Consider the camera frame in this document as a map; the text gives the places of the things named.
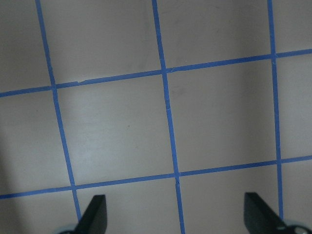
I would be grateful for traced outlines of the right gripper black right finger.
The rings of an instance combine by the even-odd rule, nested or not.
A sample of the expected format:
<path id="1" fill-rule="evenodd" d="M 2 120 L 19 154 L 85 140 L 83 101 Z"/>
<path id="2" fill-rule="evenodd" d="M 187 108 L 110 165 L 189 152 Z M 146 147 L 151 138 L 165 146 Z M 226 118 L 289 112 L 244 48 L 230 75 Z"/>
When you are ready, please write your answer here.
<path id="1" fill-rule="evenodd" d="M 244 225 L 250 234 L 293 234 L 293 228 L 255 192 L 244 194 Z"/>

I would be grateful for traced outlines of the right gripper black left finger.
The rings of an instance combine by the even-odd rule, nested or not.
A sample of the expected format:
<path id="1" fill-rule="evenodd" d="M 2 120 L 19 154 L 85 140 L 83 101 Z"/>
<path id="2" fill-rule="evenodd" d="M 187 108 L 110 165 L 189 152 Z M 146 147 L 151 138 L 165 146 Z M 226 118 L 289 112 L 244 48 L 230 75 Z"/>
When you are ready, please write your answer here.
<path id="1" fill-rule="evenodd" d="M 105 195 L 95 195 L 82 218 L 74 229 L 74 234 L 104 234 L 107 229 L 107 206 Z"/>

